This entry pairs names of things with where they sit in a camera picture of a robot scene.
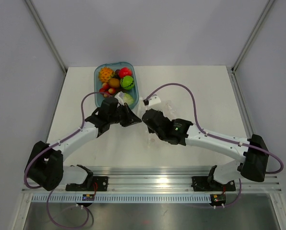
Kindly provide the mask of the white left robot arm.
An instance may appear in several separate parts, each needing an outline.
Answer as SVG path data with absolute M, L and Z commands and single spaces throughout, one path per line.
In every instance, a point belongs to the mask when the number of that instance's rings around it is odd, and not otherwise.
M 82 165 L 65 168 L 64 160 L 77 149 L 107 132 L 111 125 L 128 127 L 141 122 L 127 103 L 115 97 L 106 98 L 81 126 L 53 144 L 37 142 L 31 151 L 24 171 L 24 184 L 30 189 L 44 188 L 53 191 L 60 184 L 67 191 L 96 191 L 94 173 Z

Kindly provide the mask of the clear zip top bag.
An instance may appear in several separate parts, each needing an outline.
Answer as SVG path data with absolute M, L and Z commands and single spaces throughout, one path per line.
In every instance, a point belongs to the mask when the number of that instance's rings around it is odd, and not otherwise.
M 177 145 L 178 138 L 172 134 L 176 112 L 172 108 L 171 101 L 162 101 L 156 94 L 149 99 L 141 97 L 137 115 L 144 125 L 143 137 L 147 147 L 158 149 L 164 143 Z

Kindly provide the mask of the green toy watermelon ball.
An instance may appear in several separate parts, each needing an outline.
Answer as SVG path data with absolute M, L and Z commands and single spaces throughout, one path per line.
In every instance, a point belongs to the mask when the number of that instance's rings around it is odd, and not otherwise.
M 120 79 L 120 85 L 125 90 L 131 90 L 135 86 L 134 78 L 132 76 L 126 75 Z

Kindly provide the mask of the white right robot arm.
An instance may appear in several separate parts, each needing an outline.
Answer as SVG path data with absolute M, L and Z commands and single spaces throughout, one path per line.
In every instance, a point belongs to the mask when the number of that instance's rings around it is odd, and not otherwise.
M 212 166 L 209 174 L 193 179 L 195 191 L 228 190 L 231 181 L 245 178 L 263 182 L 266 175 L 268 155 L 263 139 L 258 135 L 247 138 L 216 138 L 207 131 L 200 131 L 191 121 L 165 117 L 161 111 L 147 110 L 142 117 L 149 133 L 172 145 L 195 146 L 228 156 L 233 161 Z

